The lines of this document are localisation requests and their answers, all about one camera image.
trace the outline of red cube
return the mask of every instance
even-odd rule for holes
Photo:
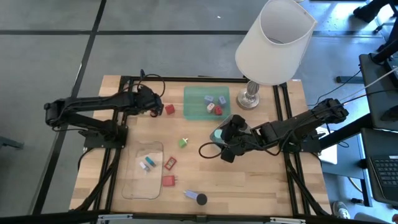
[[[167,105],[164,108],[166,110],[167,115],[170,115],[175,112],[173,105]]]
[[[217,105],[217,106],[214,108],[214,114],[216,114],[216,115],[222,115],[222,114],[223,114],[223,110],[221,109],[220,106]]]

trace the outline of gray floor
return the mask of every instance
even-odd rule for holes
[[[108,1],[100,30],[247,30],[266,1]],[[318,20],[316,30],[370,31],[351,11],[363,2],[304,1],[301,5]],[[99,0],[0,2],[0,29],[91,30]],[[98,94],[103,75],[137,75],[143,68],[164,76],[240,77],[234,52],[241,35],[102,35],[97,36],[79,96]],[[25,215],[35,194],[55,134],[44,124],[43,104],[70,94],[88,40],[87,35],[0,35],[0,135],[25,142],[23,150],[0,150],[0,216]],[[354,75],[358,55],[375,51],[377,37],[313,37],[295,78],[303,81],[307,103],[338,86],[338,75]],[[362,88],[346,85],[330,95],[342,98]],[[366,99],[347,105],[344,123],[368,112]],[[332,126],[339,128],[344,124]],[[44,207],[44,212],[68,209],[83,138],[68,133]],[[359,197],[346,178],[325,175],[329,198]],[[364,208],[348,203],[352,217],[371,213],[389,221],[396,212],[375,203]]]

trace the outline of white lampshade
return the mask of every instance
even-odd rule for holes
[[[316,20],[293,0],[269,0],[236,50],[239,70],[263,85],[291,79],[307,49]]]

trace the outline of wooden tabletop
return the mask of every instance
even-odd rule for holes
[[[109,96],[117,92],[120,76],[104,76],[100,96]],[[160,93],[161,82],[143,82],[154,92]],[[183,116],[183,90],[185,86],[228,86],[232,114],[240,114],[250,126],[257,126],[266,121],[277,120],[274,93],[271,86],[261,86],[260,104],[253,110],[242,110],[235,102],[238,91],[245,87],[243,83],[209,83],[209,82],[166,82],[166,91],[162,97],[164,105],[173,104],[175,113],[151,118],[149,114],[129,116],[129,136],[126,147],[122,150],[117,181],[113,194],[112,212],[139,213],[179,213],[179,214],[212,214],[212,215],[279,215],[290,216],[289,190],[286,178],[283,155],[270,156],[265,152],[252,151],[236,157],[230,164],[220,158],[204,159],[199,156],[198,148],[210,141],[210,133],[221,121],[189,121]],[[307,109],[302,83],[300,80],[288,82],[288,91],[293,115]],[[282,111],[286,119],[283,94],[280,91]],[[112,111],[96,111],[94,118],[111,119]],[[189,138],[188,145],[181,149],[178,140]],[[176,175],[175,187],[162,187],[156,199],[129,199],[134,190],[129,183],[134,171],[129,160],[134,161],[138,142],[158,141],[163,144],[164,163],[172,156],[177,163],[168,171],[156,175]],[[208,146],[203,149],[207,155],[216,154],[217,148]],[[76,208],[89,195],[98,181],[103,161],[104,149],[94,149],[81,161],[70,208]],[[317,202],[324,210],[330,212],[328,196],[319,160],[306,153],[301,153],[305,183]],[[153,194],[159,181],[151,182],[146,192]],[[107,193],[103,191],[101,208]],[[184,196],[185,190],[204,193],[208,202],[204,206]],[[302,201],[296,186],[298,209],[303,212]]]

